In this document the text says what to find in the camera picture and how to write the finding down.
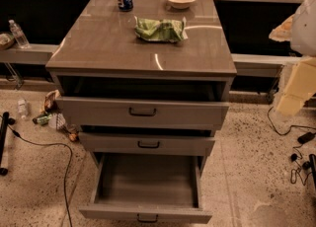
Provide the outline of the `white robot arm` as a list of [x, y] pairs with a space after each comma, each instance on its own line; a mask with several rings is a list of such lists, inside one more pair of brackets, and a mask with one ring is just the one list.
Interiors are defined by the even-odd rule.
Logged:
[[293, 15], [271, 31], [269, 39], [289, 41], [290, 48], [302, 55], [292, 66], [276, 105], [278, 113], [293, 116], [316, 93], [316, 0], [305, 0]]

